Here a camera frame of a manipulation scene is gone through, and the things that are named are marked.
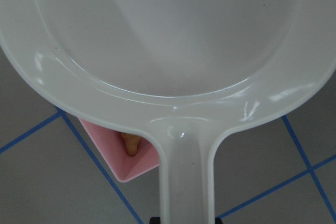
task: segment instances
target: ginger root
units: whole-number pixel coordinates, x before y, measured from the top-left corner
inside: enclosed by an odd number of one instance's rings
[[[138,152],[138,145],[141,141],[141,137],[127,133],[121,133],[120,135],[125,141],[125,147],[128,155],[134,156]]]

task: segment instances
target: white ladle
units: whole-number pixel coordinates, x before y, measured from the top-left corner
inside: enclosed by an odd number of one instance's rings
[[[335,0],[0,0],[0,41],[65,111],[160,155],[162,223],[214,223],[228,135],[284,115],[336,66]]]

